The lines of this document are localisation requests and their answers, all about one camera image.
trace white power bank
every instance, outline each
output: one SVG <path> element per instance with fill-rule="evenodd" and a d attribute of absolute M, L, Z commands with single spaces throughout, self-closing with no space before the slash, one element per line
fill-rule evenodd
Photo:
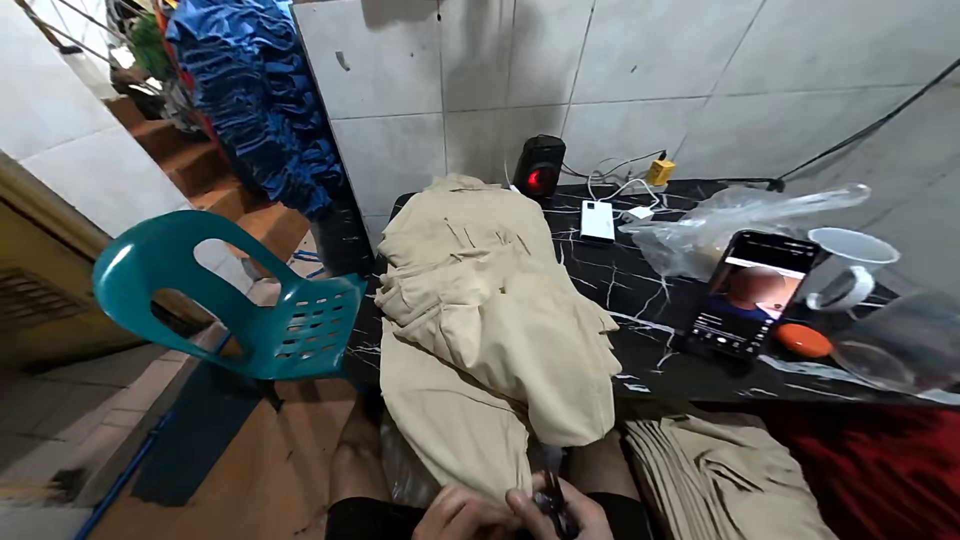
<path fill-rule="evenodd" d="M 580 208 L 580 239 L 613 244 L 613 205 L 584 201 Z"/>

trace clear plastic container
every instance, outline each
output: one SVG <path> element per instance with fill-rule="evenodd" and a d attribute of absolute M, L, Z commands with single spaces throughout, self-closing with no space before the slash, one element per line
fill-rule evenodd
<path fill-rule="evenodd" d="M 943 293 L 899 298 L 831 341 L 837 363 L 891 390 L 917 394 L 960 380 L 960 303 Z"/>

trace yellow power adapter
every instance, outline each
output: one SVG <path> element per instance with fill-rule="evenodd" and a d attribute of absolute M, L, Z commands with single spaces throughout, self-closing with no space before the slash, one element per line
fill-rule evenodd
<path fill-rule="evenodd" d="M 660 154 L 660 157 L 654 160 L 653 163 L 650 163 L 650 170 L 647 171 L 647 178 L 644 180 L 646 180 L 647 185 L 651 187 L 666 185 L 676 166 L 676 163 L 666 158 L 666 152 L 664 152 Z"/>

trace brown floor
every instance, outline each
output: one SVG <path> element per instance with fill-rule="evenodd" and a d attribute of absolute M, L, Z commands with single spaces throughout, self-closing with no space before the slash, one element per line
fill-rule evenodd
<path fill-rule="evenodd" d="M 93 540 L 322 539 L 329 462 L 356 393 L 342 380 L 279 382 L 280 414 L 261 402 L 187 506 L 124 495 Z"/>

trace phone screen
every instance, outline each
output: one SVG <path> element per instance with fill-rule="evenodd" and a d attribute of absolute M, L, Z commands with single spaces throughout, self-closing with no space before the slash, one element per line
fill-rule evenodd
<path fill-rule="evenodd" d="M 728 354 L 756 356 L 819 249 L 779 234 L 736 234 L 710 279 L 689 337 Z"/>

